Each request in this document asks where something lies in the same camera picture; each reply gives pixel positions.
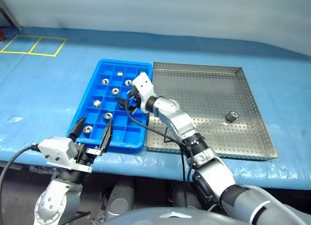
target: perforated metal tray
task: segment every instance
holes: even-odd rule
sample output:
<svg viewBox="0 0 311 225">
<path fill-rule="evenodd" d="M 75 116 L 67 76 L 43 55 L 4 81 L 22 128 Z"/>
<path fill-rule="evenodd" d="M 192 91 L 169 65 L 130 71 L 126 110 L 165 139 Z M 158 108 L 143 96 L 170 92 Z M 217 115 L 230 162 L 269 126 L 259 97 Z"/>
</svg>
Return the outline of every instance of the perforated metal tray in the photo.
<svg viewBox="0 0 311 225">
<path fill-rule="evenodd" d="M 267 129 L 240 67 L 154 62 L 155 93 L 180 103 L 209 146 L 222 157 L 269 160 L 277 158 Z M 230 123 L 225 116 L 240 118 Z M 166 125 L 152 114 L 149 126 L 161 132 Z M 147 150 L 179 153 L 175 143 L 148 131 Z"/>
</svg>

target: blue plastic tray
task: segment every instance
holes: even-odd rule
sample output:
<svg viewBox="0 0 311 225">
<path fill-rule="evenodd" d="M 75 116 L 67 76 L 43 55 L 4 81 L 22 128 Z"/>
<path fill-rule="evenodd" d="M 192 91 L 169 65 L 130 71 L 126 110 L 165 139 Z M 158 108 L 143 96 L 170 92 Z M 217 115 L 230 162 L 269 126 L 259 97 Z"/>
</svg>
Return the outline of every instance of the blue plastic tray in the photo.
<svg viewBox="0 0 311 225">
<path fill-rule="evenodd" d="M 120 71 L 123 72 L 123 76 L 118 76 L 118 72 Z M 126 98 L 127 92 L 131 87 L 125 86 L 125 80 L 133 80 L 142 71 L 146 72 L 151 79 L 152 65 L 149 63 L 108 59 L 100 60 L 82 97 L 78 110 L 73 117 L 67 135 L 77 120 L 85 116 L 85 126 L 91 125 L 93 126 L 93 130 L 90 134 L 82 133 L 77 139 L 77 142 L 88 144 L 90 147 L 100 145 L 103 131 L 107 125 L 103 114 L 111 112 L 113 135 L 109 150 L 132 153 L 141 151 L 145 129 L 127 117 L 125 109 L 119 106 L 116 98 Z M 104 78 L 109 79 L 107 85 L 102 84 L 102 79 Z M 120 90 L 116 96 L 111 93 L 111 90 L 115 87 Z M 102 102 L 99 108 L 94 107 L 94 100 Z M 130 104 L 135 105 L 135 102 L 130 99 Z M 140 109 L 132 116 L 141 123 L 146 124 L 147 114 L 142 113 Z"/>
</svg>

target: white wall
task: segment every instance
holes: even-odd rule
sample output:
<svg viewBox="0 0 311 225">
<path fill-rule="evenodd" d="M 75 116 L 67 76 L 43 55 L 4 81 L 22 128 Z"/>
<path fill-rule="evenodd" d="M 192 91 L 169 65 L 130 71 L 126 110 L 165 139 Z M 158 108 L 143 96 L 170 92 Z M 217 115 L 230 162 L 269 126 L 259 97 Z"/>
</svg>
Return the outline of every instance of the white wall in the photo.
<svg viewBox="0 0 311 225">
<path fill-rule="evenodd" d="M 22 26 L 232 38 L 311 54 L 311 0 L 3 0 Z"/>
</svg>

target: yellow tape line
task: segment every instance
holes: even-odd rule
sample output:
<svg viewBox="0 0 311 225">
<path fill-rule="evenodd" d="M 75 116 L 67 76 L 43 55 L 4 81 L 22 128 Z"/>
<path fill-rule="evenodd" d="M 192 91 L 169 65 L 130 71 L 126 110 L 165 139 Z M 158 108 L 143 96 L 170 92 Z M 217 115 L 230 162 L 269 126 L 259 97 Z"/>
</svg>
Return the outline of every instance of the yellow tape line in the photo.
<svg viewBox="0 0 311 225">
<path fill-rule="evenodd" d="M 38 40 L 34 43 L 34 45 L 31 47 L 31 49 L 28 52 L 15 52 L 15 51 L 5 51 L 7 47 L 9 47 L 18 37 L 33 37 L 38 38 Z M 42 39 L 61 39 L 63 40 L 63 43 L 59 46 L 57 51 L 54 54 L 45 54 L 45 53 L 39 53 L 39 52 L 32 52 L 37 44 Z M 56 57 L 59 53 L 59 51 L 63 48 L 64 44 L 66 43 L 66 38 L 58 38 L 58 37 L 49 37 L 49 36 L 39 36 L 39 35 L 16 35 L 3 49 L 0 50 L 0 53 L 12 53 L 12 54 L 29 54 L 29 55 L 39 55 L 39 56 L 52 56 Z"/>
</svg>

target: blue plastic sheet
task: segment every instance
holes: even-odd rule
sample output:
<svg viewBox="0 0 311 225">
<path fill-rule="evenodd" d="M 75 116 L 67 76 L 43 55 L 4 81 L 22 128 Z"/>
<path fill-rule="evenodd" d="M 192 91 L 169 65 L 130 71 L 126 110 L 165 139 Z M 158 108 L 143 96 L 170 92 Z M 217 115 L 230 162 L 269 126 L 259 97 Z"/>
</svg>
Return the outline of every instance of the blue plastic sheet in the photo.
<svg viewBox="0 0 311 225">
<path fill-rule="evenodd" d="M 4 29 L 8 39 L 15 35 Z M 32 141 L 65 136 L 102 58 L 242 67 L 279 158 L 224 159 L 240 184 L 311 189 L 311 62 L 307 56 L 248 41 L 71 29 L 24 28 L 24 35 L 67 38 L 56 57 L 0 53 L 0 160 Z M 40 47 L 46 52 L 56 42 Z M 45 165 L 39 153 L 17 162 Z M 182 179 L 179 155 L 107 153 L 95 160 L 103 173 Z"/>
</svg>

